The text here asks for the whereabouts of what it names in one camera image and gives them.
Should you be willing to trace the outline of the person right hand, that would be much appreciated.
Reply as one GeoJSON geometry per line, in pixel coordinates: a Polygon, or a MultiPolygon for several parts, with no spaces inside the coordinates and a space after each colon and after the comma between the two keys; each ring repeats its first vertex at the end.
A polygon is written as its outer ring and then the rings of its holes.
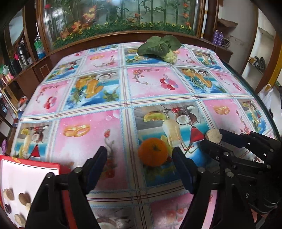
{"type": "Polygon", "coordinates": [[[262,225],[265,220],[263,219],[263,215],[257,213],[255,210],[251,209],[252,216],[255,222],[255,225],[262,225]]]}

